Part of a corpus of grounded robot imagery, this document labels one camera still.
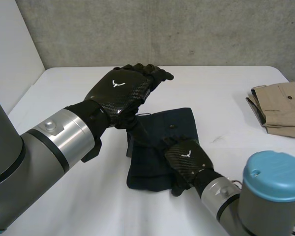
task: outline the metal cylinder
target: metal cylinder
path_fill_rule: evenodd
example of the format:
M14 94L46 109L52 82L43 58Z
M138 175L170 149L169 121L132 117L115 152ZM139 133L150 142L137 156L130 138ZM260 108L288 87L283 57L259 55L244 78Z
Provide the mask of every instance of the metal cylinder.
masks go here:
M201 200L219 221L224 209L239 198L240 190L225 177L210 182L204 189Z
M91 130L73 112L62 109L33 129L42 133L61 151L72 168L95 146Z
M41 141L28 133L22 138L25 157L17 170L0 183L0 231L64 175L61 164Z
M22 139L0 105L0 175L16 161L22 150Z
M295 226L295 201L268 201L252 193L243 183L238 215L243 226L254 235L287 236Z

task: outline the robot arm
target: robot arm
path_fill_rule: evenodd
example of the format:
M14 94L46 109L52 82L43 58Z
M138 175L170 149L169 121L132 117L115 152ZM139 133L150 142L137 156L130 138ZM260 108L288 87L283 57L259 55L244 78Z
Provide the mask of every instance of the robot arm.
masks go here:
M116 67L84 101L21 136L0 106L0 234L78 161L97 156L106 128L140 133L139 106L162 81L173 78L151 64Z
M172 140L165 157L194 186L231 236L289 236L295 226L295 158L273 151L252 155L240 190L217 173L195 140Z

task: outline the white table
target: white table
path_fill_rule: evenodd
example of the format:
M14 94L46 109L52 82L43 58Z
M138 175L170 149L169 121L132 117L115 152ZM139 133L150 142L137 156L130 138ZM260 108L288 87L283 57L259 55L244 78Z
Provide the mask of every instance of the white table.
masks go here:
M258 85L287 82L267 66L164 66L175 79L162 83L139 113L190 107L199 141L216 171L242 180L250 155L274 150L295 156L295 139L269 135L245 101ZM9 117L19 133L59 109L83 100L112 67L45 71ZM172 197L126 185L126 133L110 128L100 155L78 163L3 235L11 236L225 236L195 189Z

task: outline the carbon fiber robotic hand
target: carbon fiber robotic hand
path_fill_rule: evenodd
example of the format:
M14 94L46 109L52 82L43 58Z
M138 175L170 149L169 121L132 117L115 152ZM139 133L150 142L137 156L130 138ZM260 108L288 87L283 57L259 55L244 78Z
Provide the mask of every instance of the carbon fiber robotic hand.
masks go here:
M194 186L197 174L204 170L213 170L213 164L200 147L198 141L186 137L164 139L165 158L176 173L176 184L172 194L179 196L185 189Z
M136 113L150 92L162 81L173 78L172 74L152 64L116 67L91 89L85 100L95 101L103 108L110 126L126 129L137 142L154 146L145 129L137 121Z

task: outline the khaki pants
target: khaki pants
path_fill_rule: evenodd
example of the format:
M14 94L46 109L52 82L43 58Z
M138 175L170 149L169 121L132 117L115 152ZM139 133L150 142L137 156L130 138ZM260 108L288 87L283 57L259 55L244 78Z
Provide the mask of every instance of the khaki pants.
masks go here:
M247 98L269 134L295 137L295 82L259 86Z

